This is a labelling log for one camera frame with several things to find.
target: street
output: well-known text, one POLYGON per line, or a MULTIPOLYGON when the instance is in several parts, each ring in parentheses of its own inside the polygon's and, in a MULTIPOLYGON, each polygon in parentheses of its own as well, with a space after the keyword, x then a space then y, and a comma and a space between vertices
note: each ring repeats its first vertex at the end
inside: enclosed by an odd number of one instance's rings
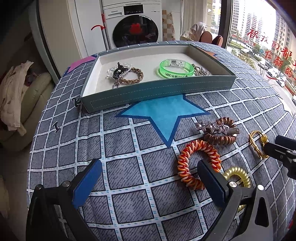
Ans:
POLYGON ((273 87, 273 89, 279 93, 280 97, 284 100, 287 106, 291 109, 292 113, 296 113, 296 106, 292 101, 291 93, 284 87, 281 87, 276 80, 270 79, 267 77, 267 70, 263 70, 258 65, 258 61, 254 59, 255 66, 257 68, 257 73, 260 74, 268 83, 273 87))

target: gray grid bedsheet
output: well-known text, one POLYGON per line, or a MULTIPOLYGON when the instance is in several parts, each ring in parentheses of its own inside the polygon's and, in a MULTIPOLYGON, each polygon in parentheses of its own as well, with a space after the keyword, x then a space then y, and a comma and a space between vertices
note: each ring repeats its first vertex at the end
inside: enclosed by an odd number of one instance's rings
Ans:
MULTIPOLYGON (((72 98, 79 97, 93 61, 64 74, 42 113, 32 142, 28 203, 37 184, 58 186, 84 170, 89 160, 100 158, 103 173, 79 208, 100 240, 199 240, 220 211, 206 190, 192 191, 181 183, 176 157, 186 143, 202 136, 196 131, 196 121, 226 116, 235 120, 241 134, 234 145, 217 147, 222 168, 242 167, 253 186, 265 187, 274 237, 280 240, 295 209, 296 181, 287 177, 281 162, 273 158, 260 161, 248 143, 248 134, 261 130, 271 142, 277 135, 295 138, 296 122, 284 110, 274 89, 248 65, 218 46, 192 44, 216 53, 238 79, 231 90, 187 94, 188 100, 211 115, 181 119, 170 147, 148 120, 115 117, 129 105, 93 114, 82 105, 74 106, 72 98), (58 131, 53 126, 56 122, 58 131)), ((193 154, 190 168, 203 157, 201 153, 193 154)), ((60 208, 56 208, 63 229, 73 239, 60 208)), ((233 236, 241 214, 235 217, 225 240, 233 236)))

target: green wristband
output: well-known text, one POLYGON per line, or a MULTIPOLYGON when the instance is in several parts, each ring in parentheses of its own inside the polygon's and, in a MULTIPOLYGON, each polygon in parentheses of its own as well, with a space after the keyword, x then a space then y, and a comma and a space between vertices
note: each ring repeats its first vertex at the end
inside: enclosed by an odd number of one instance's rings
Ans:
POLYGON ((184 60, 166 59, 160 63, 159 72, 165 78, 182 78, 182 77, 192 76, 194 73, 194 68, 191 64, 189 64, 184 60), (185 73, 171 72, 165 69, 165 67, 167 66, 175 66, 175 67, 183 68, 186 72, 185 73))

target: braided bracelet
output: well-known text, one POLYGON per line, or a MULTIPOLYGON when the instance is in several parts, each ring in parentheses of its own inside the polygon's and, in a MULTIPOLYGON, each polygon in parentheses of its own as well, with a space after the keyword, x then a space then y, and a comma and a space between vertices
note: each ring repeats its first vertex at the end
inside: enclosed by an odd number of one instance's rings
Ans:
POLYGON ((131 84, 139 83, 143 79, 144 74, 143 74, 143 72, 140 69, 136 69, 136 68, 132 67, 131 68, 131 71, 133 71, 136 74, 138 74, 139 77, 137 79, 135 79, 135 80, 126 80, 123 77, 121 77, 121 78, 119 78, 119 82, 120 83, 125 83, 127 85, 131 85, 131 84))
MULTIPOLYGON (((246 171, 240 167, 231 167, 227 169, 223 174, 223 177, 228 181, 230 177, 233 175, 237 175, 241 180, 243 181, 244 187, 245 188, 250 188, 251 187, 251 180, 246 173, 246 171)), ((245 207, 245 205, 240 205, 237 211, 239 212, 245 207)))
POLYGON ((215 172, 220 172, 221 170, 220 155, 211 144, 203 140, 195 140, 187 144, 178 157, 178 175, 182 178, 181 181, 185 182, 187 187, 193 187, 193 190, 203 190, 205 188, 202 181, 192 176, 189 170, 189 158, 195 151, 198 150, 202 150, 208 154, 212 168, 215 172))

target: blue star pattern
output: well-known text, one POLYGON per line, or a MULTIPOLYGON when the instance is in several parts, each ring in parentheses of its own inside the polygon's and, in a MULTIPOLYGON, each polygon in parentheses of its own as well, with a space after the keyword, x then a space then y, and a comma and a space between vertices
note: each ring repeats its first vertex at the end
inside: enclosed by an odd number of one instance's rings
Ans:
POLYGON ((210 115, 210 113, 187 100, 185 95, 175 95, 141 101, 131 105, 117 117, 150 120, 162 141, 170 147, 181 118, 198 115, 210 115))

